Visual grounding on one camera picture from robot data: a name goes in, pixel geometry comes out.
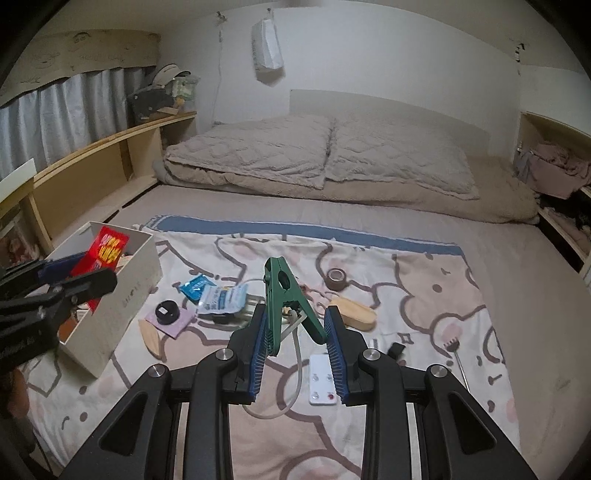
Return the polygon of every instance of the cartoon print blanket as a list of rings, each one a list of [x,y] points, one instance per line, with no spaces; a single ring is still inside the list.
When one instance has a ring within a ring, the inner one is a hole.
[[[377,326],[363,335],[381,351],[399,342],[406,349],[400,364],[426,369],[447,365],[461,379],[444,344],[460,340],[458,353],[470,390],[514,445],[519,429],[511,385],[489,313],[470,268],[456,245],[389,239],[321,226],[281,223],[211,222],[185,217],[151,220],[145,231],[156,236],[164,276],[153,289],[103,374],[94,379],[63,352],[50,352],[24,369],[31,399],[30,419],[55,459],[65,465],[152,364],[138,319],[166,299],[193,309],[178,287],[203,273],[220,285],[248,283],[264,298],[264,262],[283,256],[306,287],[322,318],[336,293],[323,277],[334,267],[346,271],[348,286],[338,295],[370,306]],[[176,339],[161,334],[163,363],[170,369],[199,362],[226,345],[238,325],[217,325],[193,316]],[[298,330],[304,358],[304,384],[293,409],[275,420],[257,420],[230,406],[230,434],[236,479],[358,478],[361,473],[365,408],[312,406],[308,402],[307,359],[323,353]],[[268,358],[261,393],[251,408],[272,413],[296,389],[296,355],[291,341]],[[181,422],[186,419],[186,408]],[[184,429],[179,428],[176,478],[181,478]]]

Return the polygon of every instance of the white box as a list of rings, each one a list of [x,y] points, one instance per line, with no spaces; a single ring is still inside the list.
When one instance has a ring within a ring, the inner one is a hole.
[[[55,260],[90,248],[105,223],[89,222],[70,235],[48,259]],[[144,304],[150,289],[162,278],[158,251],[152,235],[108,225],[129,236],[124,253],[133,255],[117,273],[117,286],[105,295],[94,313],[88,311],[60,347],[95,377],[105,369],[127,326]]]

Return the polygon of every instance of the brown tape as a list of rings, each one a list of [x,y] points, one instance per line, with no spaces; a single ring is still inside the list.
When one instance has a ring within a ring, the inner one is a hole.
[[[340,268],[331,268],[326,273],[324,283],[332,291],[344,290],[347,286],[347,274]]]

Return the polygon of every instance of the snack bag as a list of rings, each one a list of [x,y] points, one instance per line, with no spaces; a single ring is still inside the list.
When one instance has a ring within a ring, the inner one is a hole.
[[[247,283],[236,287],[208,285],[203,289],[197,312],[199,315],[237,313],[246,304],[247,291]]]
[[[209,278],[205,275],[200,273],[192,280],[189,280],[186,283],[183,283],[178,289],[182,291],[187,298],[193,301],[199,301],[201,295],[203,294],[203,290],[208,285],[214,287],[215,283],[212,282]]]
[[[88,273],[103,267],[114,270],[128,240],[128,235],[104,226],[100,229],[99,234],[92,242],[86,255],[72,269],[70,276],[75,277],[76,275]],[[98,307],[99,302],[100,299],[88,301],[90,310],[93,313]]]

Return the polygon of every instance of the green clip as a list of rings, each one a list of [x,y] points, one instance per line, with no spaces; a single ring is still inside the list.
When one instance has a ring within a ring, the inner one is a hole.
[[[326,343],[326,332],[318,321],[314,310],[304,297],[285,258],[271,257],[265,263],[265,296],[267,302],[267,351],[277,356],[281,343],[281,318],[283,307],[289,307],[298,314],[302,311],[307,318],[301,323],[308,335],[319,345]]]

